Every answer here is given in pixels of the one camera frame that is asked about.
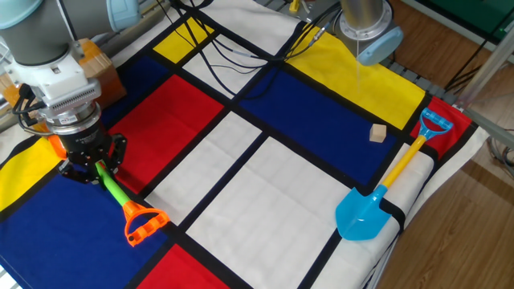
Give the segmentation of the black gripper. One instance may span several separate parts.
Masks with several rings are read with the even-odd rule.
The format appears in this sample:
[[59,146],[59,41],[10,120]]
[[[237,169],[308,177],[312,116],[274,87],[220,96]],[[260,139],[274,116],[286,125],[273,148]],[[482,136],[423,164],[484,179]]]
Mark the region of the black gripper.
[[124,162],[128,144],[122,134],[108,135],[102,124],[94,124],[81,132],[59,135],[59,139],[70,160],[65,160],[58,165],[57,170],[60,175],[72,181],[93,185],[100,183],[98,173],[82,165],[88,161],[99,161],[102,156],[104,167],[113,176]]

